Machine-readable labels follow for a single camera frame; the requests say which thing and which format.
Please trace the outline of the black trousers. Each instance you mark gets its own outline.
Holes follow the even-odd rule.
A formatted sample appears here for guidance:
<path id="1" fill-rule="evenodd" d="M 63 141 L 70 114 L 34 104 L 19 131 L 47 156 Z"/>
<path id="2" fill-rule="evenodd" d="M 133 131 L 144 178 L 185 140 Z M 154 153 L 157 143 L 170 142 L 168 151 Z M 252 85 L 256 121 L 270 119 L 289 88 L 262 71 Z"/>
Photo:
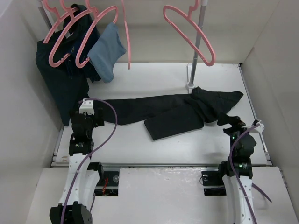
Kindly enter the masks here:
<path id="1" fill-rule="evenodd" d="M 143 121 L 153 140 L 198 130 L 227 114 L 243 97 L 240 91 L 207 91 L 145 98 L 108 99 L 100 103 L 103 119 L 128 125 Z"/>

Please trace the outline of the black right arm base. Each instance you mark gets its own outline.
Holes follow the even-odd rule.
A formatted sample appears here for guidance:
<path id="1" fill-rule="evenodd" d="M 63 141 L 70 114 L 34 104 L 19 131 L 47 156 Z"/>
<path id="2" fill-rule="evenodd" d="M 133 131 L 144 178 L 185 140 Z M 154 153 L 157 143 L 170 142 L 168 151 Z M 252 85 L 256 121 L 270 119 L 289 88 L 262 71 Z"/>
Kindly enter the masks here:
<path id="1" fill-rule="evenodd" d="M 204 196 L 225 196 L 226 189 L 222 180 L 226 173 L 227 161 L 222 161 L 218 169 L 204 169 L 201 171 L 200 183 Z"/>

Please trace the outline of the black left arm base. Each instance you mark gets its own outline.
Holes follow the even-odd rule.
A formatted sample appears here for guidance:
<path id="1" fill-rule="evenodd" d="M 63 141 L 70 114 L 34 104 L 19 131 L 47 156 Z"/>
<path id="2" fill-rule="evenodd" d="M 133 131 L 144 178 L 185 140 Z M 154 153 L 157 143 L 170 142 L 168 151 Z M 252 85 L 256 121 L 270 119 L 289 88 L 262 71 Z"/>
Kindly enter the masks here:
<path id="1" fill-rule="evenodd" d="M 120 168 L 101 166 L 100 180 L 94 190 L 95 196 L 118 196 Z"/>

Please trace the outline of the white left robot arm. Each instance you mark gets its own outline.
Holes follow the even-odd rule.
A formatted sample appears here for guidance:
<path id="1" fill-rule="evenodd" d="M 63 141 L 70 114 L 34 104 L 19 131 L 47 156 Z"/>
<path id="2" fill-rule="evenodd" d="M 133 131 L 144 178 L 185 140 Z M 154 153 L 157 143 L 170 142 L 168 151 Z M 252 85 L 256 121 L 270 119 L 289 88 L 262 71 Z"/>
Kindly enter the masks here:
<path id="1" fill-rule="evenodd" d="M 91 224 L 95 188 L 104 181 L 100 162 L 91 161 L 93 129 L 104 125 L 102 109 L 71 113 L 73 133 L 69 142 L 69 168 L 62 196 L 50 209 L 53 224 Z"/>

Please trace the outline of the dark navy hanging trousers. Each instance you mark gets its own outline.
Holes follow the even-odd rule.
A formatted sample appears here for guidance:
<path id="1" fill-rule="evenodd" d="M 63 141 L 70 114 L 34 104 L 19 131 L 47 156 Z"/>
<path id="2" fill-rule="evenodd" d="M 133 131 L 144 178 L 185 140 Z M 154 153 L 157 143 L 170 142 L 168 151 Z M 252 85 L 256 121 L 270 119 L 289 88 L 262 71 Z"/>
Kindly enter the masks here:
<path id="1" fill-rule="evenodd" d="M 37 42 L 36 65 L 55 101 L 64 126 L 70 122 L 70 111 L 78 107 L 78 101 L 88 97 L 89 86 L 82 70 L 70 55 L 61 65 L 49 65 L 49 55 L 61 32 L 56 32 L 48 43 Z"/>

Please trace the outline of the grey rack pole right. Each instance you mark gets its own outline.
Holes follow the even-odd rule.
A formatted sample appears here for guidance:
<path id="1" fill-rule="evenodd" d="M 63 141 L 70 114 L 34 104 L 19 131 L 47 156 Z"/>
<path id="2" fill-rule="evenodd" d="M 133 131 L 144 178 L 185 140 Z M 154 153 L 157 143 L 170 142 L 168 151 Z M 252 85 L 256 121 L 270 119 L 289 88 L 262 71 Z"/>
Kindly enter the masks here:
<path id="1" fill-rule="evenodd" d="M 200 29 L 203 28 L 203 23 L 204 23 L 204 18 L 205 18 L 205 12 L 206 12 L 206 6 L 208 4 L 208 0 L 202 0 L 200 4 L 200 14 L 199 14 L 199 21 L 198 21 L 198 26 Z M 199 34 L 196 34 L 196 42 L 195 46 L 199 49 L 200 47 L 200 41 L 201 41 L 201 36 Z M 198 61 L 198 54 L 196 51 L 194 52 L 193 55 L 193 72 L 196 72 L 196 67 L 197 67 L 197 61 Z"/>

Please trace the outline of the grey rack pole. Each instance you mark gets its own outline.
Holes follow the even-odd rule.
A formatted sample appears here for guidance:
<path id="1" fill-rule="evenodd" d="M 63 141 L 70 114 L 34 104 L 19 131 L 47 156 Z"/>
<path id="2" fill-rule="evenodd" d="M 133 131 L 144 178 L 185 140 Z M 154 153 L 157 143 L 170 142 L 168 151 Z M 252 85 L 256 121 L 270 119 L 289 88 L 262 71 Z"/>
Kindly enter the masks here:
<path id="1" fill-rule="evenodd" d="M 51 29 L 54 21 L 50 12 L 45 9 L 42 0 L 37 0 L 37 7 L 44 22 L 46 23 L 47 28 Z"/>
<path id="2" fill-rule="evenodd" d="M 204 18 L 205 18 L 205 12 L 206 12 L 206 6 L 208 4 L 208 0 L 202 0 L 200 4 L 200 14 L 199 14 L 199 21 L 198 21 L 198 26 L 200 29 L 203 28 L 203 23 L 204 23 Z M 200 47 L 200 41 L 201 41 L 201 36 L 199 34 L 196 34 L 196 42 L 195 46 L 199 49 Z M 197 67 L 197 61 L 198 61 L 198 54 L 196 51 L 194 52 L 193 55 L 193 72 L 196 72 L 196 67 Z"/>

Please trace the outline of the light blue hanging garment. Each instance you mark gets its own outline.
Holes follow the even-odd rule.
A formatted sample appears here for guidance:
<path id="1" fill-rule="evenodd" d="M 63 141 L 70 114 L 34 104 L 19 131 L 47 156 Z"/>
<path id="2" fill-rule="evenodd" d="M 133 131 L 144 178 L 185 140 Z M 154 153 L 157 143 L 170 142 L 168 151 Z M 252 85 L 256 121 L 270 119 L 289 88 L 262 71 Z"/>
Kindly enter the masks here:
<path id="1" fill-rule="evenodd" d="M 101 80 L 104 83 L 110 83 L 114 79 L 113 69 L 115 63 L 126 52 L 120 41 L 118 28 L 111 22 L 106 26 L 87 56 Z"/>

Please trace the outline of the grey rack pole left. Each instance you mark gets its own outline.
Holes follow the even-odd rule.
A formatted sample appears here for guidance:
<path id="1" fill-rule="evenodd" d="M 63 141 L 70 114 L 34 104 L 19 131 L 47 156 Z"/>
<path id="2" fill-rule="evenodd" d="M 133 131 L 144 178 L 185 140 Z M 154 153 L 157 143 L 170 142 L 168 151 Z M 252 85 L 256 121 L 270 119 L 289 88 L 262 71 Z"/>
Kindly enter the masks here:
<path id="1" fill-rule="evenodd" d="M 44 22 L 46 23 L 47 28 L 51 29 L 54 21 L 50 12 L 45 9 L 42 0 L 37 0 L 37 7 Z"/>

